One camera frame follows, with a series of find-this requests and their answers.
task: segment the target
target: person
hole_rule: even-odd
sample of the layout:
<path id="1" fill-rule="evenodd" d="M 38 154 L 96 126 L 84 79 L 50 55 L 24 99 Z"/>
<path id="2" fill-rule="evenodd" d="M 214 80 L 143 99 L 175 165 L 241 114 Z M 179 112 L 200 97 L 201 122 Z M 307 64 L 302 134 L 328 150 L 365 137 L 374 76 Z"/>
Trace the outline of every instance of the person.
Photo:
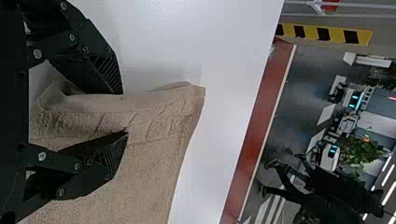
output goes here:
<path id="1" fill-rule="evenodd" d="M 305 182 L 307 190 L 313 190 L 317 195 L 328 198 L 329 196 L 345 202 L 360 214 L 373 214 L 376 217 L 384 216 L 384 207 L 380 200 L 384 193 L 382 189 L 368 191 L 359 182 L 340 172 L 332 174 L 320 167 L 309 163 L 304 155 L 297 155 L 303 162 L 306 172 L 304 175 L 292 166 L 287 166 L 287 173 L 295 175 Z M 272 161 L 267 164 L 266 169 L 284 164 L 280 161 Z"/>
<path id="2" fill-rule="evenodd" d="M 278 165 L 276 171 L 285 189 L 276 189 L 262 185 L 262 197 L 266 194 L 275 194 L 285 198 L 287 201 L 300 204 L 302 208 L 309 211 L 313 217 L 320 220 L 320 224 L 362 224 L 361 216 L 347 204 L 335 197 L 327 199 L 315 193 L 303 194 L 295 188 L 287 174 L 285 166 Z"/>

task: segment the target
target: white panel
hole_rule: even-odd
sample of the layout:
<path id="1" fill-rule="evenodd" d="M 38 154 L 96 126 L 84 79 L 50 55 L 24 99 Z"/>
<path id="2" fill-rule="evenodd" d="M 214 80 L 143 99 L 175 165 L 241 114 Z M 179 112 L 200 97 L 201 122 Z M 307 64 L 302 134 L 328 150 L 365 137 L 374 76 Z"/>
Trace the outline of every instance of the white panel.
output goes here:
<path id="1" fill-rule="evenodd" d="M 355 62 L 356 53 L 346 52 L 343 61 L 351 65 Z"/>
<path id="2" fill-rule="evenodd" d="M 334 109 L 335 109 L 335 104 L 324 107 L 320 115 L 318 125 L 331 118 Z"/>
<path id="3" fill-rule="evenodd" d="M 377 114 L 363 111 L 358 127 L 368 129 L 372 127 L 374 133 L 380 133 L 396 139 L 396 119 L 390 119 Z"/>
<path id="4" fill-rule="evenodd" d="M 334 93 L 335 87 L 337 87 L 340 82 L 346 82 L 346 81 L 347 81 L 346 77 L 341 77 L 341 76 L 337 75 L 335 77 L 335 79 L 334 79 L 334 83 L 332 84 L 332 89 L 330 90 L 329 94 L 333 94 Z"/>
<path id="5" fill-rule="evenodd" d="M 308 149 L 306 150 L 307 152 L 310 151 L 317 144 L 317 142 L 323 138 L 325 132 L 326 129 L 323 129 L 320 133 L 317 133 L 315 136 L 311 138 L 311 141 L 309 142 L 308 145 Z"/>
<path id="6" fill-rule="evenodd" d="M 372 57 L 358 56 L 358 57 L 356 57 L 356 63 L 389 68 L 392 61 L 384 60 L 384 59 L 376 59 L 376 58 L 372 58 Z"/>

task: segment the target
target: white wall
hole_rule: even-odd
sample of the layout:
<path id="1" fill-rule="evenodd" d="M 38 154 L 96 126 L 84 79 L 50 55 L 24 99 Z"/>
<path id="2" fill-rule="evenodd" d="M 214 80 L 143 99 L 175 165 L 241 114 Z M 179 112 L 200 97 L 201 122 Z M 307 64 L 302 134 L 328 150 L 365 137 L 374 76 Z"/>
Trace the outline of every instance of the white wall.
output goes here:
<path id="1" fill-rule="evenodd" d="M 206 87 L 169 223 L 219 223 L 283 1 L 71 2 L 118 53 L 127 91 L 186 79 Z"/>

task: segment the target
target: green plant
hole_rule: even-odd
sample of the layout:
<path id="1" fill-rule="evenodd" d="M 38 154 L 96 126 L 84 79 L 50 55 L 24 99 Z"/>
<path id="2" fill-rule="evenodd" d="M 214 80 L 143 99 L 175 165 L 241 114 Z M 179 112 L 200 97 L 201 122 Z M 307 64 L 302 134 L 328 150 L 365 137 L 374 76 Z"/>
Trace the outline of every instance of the green plant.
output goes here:
<path id="1" fill-rule="evenodd" d="M 339 146 L 346 165 L 355 164 L 361 166 L 385 155 L 385 152 L 379 149 L 377 142 L 365 142 L 355 137 L 341 138 Z"/>

